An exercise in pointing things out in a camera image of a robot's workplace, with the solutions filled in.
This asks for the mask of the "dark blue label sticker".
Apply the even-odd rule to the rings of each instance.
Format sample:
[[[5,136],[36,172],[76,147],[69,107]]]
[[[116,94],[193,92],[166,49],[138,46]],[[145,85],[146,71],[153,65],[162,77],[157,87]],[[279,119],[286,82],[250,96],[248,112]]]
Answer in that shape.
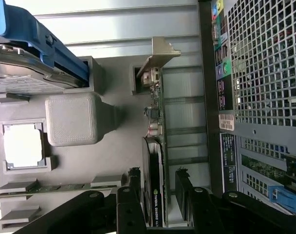
[[[220,140],[223,192],[236,191],[238,186],[235,136],[228,133],[220,133]]]

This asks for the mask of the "grey printed parts rack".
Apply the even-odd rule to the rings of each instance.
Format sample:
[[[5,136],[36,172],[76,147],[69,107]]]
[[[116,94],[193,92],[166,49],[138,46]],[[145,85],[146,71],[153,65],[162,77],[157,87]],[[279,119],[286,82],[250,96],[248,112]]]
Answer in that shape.
[[[90,183],[96,176],[122,175],[132,167],[141,167],[142,141],[148,120],[144,109],[151,103],[150,94],[133,95],[133,70],[141,67],[146,56],[98,58],[96,62],[105,71],[105,103],[121,109],[120,125],[93,145],[53,147],[45,152],[57,157],[58,166],[47,173],[6,175],[2,124],[18,120],[44,120],[45,95],[32,96],[29,102],[0,103],[0,186],[12,181],[38,180],[45,185]]]

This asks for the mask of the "blue expansion card latch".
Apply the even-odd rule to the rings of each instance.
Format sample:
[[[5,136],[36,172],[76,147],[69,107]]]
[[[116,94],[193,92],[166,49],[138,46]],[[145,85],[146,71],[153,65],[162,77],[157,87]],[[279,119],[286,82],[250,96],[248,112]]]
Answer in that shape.
[[[286,170],[279,177],[279,185],[269,186],[269,199],[272,203],[296,214],[296,156],[283,155]]]

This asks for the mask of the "hard disk with blue caddy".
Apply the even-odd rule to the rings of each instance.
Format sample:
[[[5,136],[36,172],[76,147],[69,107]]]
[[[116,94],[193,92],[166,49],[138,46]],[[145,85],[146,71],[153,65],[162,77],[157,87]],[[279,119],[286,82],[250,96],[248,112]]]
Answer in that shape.
[[[34,95],[89,86],[90,70],[24,8],[0,0],[0,93]]]

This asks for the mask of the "silver CPU chip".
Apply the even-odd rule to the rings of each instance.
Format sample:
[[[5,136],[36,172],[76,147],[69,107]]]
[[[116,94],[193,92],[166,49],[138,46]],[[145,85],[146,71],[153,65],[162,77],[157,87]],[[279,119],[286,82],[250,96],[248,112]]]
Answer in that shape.
[[[42,160],[42,134],[34,124],[7,126],[3,134],[5,160],[9,169],[35,167]]]

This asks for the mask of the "green RAM stick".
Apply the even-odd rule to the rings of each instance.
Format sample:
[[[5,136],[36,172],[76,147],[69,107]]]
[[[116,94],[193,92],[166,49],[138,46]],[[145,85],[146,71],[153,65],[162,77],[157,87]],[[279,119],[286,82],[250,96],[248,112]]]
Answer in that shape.
[[[27,195],[37,195],[37,194],[46,194],[46,193],[67,193],[67,192],[77,192],[77,191],[102,191],[110,190],[117,188],[115,185],[111,186],[98,186],[91,187],[90,184],[68,184],[68,185],[48,185],[40,186],[35,185],[28,190],[21,188],[22,191],[19,191],[18,188],[15,189],[0,189],[0,197],[16,197],[16,196],[27,196]]]

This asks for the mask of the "white barcode sticker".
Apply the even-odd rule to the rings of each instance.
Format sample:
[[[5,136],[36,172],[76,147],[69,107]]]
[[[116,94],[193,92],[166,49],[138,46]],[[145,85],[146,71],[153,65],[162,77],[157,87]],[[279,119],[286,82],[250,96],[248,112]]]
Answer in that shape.
[[[232,114],[219,114],[219,128],[234,131],[234,116]]]

